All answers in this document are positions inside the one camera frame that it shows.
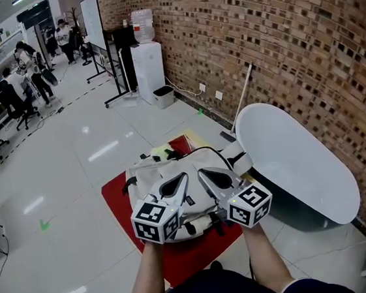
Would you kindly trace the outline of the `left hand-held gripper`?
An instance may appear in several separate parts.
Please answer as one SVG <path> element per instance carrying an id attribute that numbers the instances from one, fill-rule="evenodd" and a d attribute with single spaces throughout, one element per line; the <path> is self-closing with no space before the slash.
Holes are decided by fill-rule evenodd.
<path id="1" fill-rule="evenodd" d="M 164 244 L 175 235 L 181 226 L 188 184 L 189 176 L 180 172 L 173 178 L 157 181 L 145 197 L 137 201 L 130 217 L 137 238 Z"/>

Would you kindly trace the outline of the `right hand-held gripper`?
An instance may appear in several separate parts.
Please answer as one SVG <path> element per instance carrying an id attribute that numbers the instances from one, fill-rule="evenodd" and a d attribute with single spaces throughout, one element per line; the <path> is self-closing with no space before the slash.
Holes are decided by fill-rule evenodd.
<path id="1" fill-rule="evenodd" d="M 270 212 L 272 194 L 259 182 L 251 183 L 232 170 L 216 167 L 199 169 L 198 180 L 226 221 L 252 228 Z"/>

